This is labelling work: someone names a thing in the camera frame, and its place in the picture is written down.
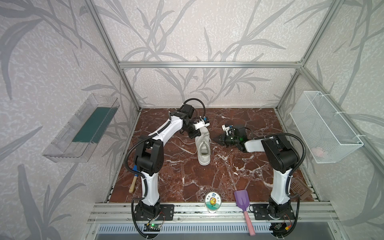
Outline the white shoelace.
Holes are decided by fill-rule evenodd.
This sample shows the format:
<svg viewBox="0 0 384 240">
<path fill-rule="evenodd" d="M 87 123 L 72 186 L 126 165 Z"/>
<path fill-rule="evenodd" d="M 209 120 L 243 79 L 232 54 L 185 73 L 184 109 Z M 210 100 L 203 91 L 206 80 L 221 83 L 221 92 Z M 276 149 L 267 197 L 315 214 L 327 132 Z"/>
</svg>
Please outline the white shoelace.
<svg viewBox="0 0 384 240">
<path fill-rule="evenodd" d="M 213 154 L 213 147 L 212 147 L 212 140 L 211 140 L 211 156 Z M 181 149 L 182 151 L 188 153 L 188 154 L 191 154 L 191 155 L 197 155 L 197 148 L 196 148 L 196 144 L 195 144 L 195 139 L 193 140 L 186 140 L 186 139 L 182 139 L 181 137 L 176 137 L 176 142 L 175 142 L 175 146 L 178 148 L 178 149 Z"/>
</svg>

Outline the white sneaker shoe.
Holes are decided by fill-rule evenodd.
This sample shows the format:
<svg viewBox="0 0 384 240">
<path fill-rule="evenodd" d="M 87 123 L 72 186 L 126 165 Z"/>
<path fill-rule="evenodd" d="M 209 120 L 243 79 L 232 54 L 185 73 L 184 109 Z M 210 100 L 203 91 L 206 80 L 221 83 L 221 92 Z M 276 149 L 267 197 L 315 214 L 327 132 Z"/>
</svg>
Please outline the white sneaker shoe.
<svg viewBox="0 0 384 240">
<path fill-rule="evenodd" d="M 207 127 L 199 129 L 201 135 L 195 138 L 198 161 L 200 165 L 207 166 L 211 162 L 211 138 Z"/>
</svg>

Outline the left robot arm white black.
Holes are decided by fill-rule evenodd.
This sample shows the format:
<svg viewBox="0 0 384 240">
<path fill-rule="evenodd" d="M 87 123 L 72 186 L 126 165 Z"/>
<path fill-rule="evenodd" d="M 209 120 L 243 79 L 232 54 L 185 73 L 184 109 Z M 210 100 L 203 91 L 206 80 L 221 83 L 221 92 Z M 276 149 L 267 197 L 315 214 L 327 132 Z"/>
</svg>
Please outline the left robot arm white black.
<svg viewBox="0 0 384 240">
<path fill-rule="evenodd" d="M 200 128 L 208 126 L 206 108 L 203 115 L 193 117 L 195 108 L 184 102 L 183 105 L 169 113 L 166 122 L 148 136 L 140 140 L 128 150 L 124 157 L 127 171 L 138 175 L 142 179 L 142 197 L 133 199 L 138 201 L 138 208 L 157 215 L 160 211 L 160 194 L 158 192 L 158 174 L 164 164 L 164 146 L 168 140 L 181 130 L 193 139 L 201 135 Z"/>
</svg>

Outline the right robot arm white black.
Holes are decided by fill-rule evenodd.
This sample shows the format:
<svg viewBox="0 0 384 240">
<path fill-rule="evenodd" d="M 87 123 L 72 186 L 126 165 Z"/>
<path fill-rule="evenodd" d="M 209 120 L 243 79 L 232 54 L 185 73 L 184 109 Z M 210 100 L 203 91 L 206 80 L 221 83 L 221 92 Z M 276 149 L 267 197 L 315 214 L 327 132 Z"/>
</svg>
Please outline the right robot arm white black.
<svg viewBox="0 0 384 240">
<path fill-rule="evenodd" d="M 276 214 L 289 208 L 291 199 L 299 194 L 290 194 L 291 178 L 306 157 L 303 140 L 289 133 L 277 133 L 262 137 L 247 136 L 244 126 L 223 125 L 224 133 L 214 142 L 225 147 L 236 147 L 243 153 L 265 152 L 274 170 L 273 190 L 269 199 L 270 210 Z"/>
</svg>

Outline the purple pink toy shovel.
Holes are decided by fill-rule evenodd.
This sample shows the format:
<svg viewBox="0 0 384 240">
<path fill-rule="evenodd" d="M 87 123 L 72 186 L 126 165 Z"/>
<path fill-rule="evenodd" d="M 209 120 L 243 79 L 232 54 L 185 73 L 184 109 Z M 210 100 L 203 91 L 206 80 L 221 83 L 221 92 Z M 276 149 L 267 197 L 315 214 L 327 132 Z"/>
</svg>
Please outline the purple pink toy shovel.
<svg viewBox="0 0 384 240">
<path fill-rule="evenodd" d="M 250 205 L 250 200 L 249 200 L 249 195 L 247 190 L 237 190 L 234 192 L 234 195 L 235 195 L 237 207 L 242 209 L 244 213 L 245 221 L 246 221 L 250 236 L 255 236 L 256 232 L 254 230 L 253 224 L 251 222 L 251 219 L 247 211 L 247 208 Z"/>
</svg>

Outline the brown slotted litter scoop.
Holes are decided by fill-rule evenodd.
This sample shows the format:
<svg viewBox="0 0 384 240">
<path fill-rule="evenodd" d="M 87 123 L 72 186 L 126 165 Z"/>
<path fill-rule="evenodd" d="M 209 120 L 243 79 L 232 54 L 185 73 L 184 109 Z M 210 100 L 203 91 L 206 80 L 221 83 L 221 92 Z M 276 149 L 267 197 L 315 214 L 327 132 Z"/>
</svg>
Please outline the brown slotted litter scoop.
<svg viewBox="0 0 384 240">
<path fill-rule="evenodd" d="M 290 190 L 292 193 L 299 194 L 301 201 L 312 195 L 311 189 L 299 178 L 292 179 Z"/>
</svg>

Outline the pink item in basket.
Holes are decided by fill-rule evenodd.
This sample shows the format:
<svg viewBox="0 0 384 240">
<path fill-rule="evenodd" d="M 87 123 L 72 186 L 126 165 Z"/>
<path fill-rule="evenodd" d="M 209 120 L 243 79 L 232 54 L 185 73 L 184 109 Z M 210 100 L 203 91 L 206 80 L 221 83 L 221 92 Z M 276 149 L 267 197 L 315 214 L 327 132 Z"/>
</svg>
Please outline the pink item in basket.
<svg viewBox="0 0 384 240">
<path fill-rule="evenodd" d="M 327 152 L 324 151 L 322 148 L 317 147 L 317 148 L 312 148 L 312 153 L 315 156 L 316 159 L 322 159 L 327 156 Z"/>
</svg>

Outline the green circuit board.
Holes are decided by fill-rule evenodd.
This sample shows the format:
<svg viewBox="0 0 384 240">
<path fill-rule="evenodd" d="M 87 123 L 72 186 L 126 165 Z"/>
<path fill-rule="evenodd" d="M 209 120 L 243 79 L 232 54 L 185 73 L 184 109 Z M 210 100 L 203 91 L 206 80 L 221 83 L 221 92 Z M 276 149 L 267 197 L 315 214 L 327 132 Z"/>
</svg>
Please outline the green circuit board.
<svg viewBox="0 0 384 240">
<path fill-rule="evenodd" d="M 144 224 L 144 232 L 160 232 L 163 224 L 147 223 Z"/>
</svg>

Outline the blue wooden handled spatula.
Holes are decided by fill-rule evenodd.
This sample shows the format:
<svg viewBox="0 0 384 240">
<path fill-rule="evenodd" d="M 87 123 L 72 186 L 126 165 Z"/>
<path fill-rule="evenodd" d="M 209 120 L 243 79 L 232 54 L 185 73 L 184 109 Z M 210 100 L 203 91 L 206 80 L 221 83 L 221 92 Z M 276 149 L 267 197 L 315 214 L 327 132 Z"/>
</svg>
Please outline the blue wooden handled spatula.
<svg viewBox="0 0 384 240">
<path fill-rule="evenodd" d="M 138 174 L 135 174 L 134 177 L 133 177 L 133 180 L 132 180 L 132 183 L 131 183 L 131 186 L 130 186 L 130 189 L 129 189 L 129 193 L 131 193 L 131 194 L 135 190 L 135 185 L 136 185 L 138 176 L 139 176 Z"/>
</svg>

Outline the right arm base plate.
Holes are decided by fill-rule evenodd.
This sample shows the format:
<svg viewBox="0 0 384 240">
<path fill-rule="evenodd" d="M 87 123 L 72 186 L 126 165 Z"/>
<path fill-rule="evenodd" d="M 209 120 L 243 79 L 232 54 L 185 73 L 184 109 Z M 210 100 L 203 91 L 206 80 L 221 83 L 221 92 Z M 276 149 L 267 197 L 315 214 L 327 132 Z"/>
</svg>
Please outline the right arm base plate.
<svg viewBox="0 0 384 240">
<path fill-rule="evenodd" d="M 249 207 L 252 214 L 254 214 L 255 220 L 266 220 L 266 221 L 282 221 L 282 220 L 295 220 L 295 211 L 291 206 L 283 210 L 281 213 L 270 212 L 274 211 L 273 207 L 270 207 L 268 203 L 264 204 L 252 204 Z"/>
</svg>

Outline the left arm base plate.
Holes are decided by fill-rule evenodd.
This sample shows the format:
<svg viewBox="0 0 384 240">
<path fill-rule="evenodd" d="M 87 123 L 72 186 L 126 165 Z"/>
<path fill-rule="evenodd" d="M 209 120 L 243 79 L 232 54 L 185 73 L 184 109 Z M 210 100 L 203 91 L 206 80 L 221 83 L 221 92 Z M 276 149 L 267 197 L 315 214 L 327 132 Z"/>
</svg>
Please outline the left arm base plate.
<svg viewBox="0 0 384 240">
<path fill-rule="evenodd" d="M 140 203 L 134 209 L 133 218 L 136 221 L 172 221 L 174 217 L 175 205 L 155 204 L 148 206 Z"/>
</svg>

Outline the clear plastic wall tray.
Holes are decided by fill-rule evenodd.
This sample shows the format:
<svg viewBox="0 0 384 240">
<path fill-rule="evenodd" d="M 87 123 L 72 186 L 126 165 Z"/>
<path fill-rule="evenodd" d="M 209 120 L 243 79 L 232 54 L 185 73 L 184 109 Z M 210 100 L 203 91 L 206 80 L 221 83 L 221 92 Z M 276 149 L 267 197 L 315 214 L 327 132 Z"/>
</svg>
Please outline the clear plastic wall tray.
<svg viewBox="0 0 384 240">
<path fill-rule="evenodd" d="M 119 107 L 117 97 L 90 94 L 43 156 L 54 163 L 88 162 Z"/>
</svg>

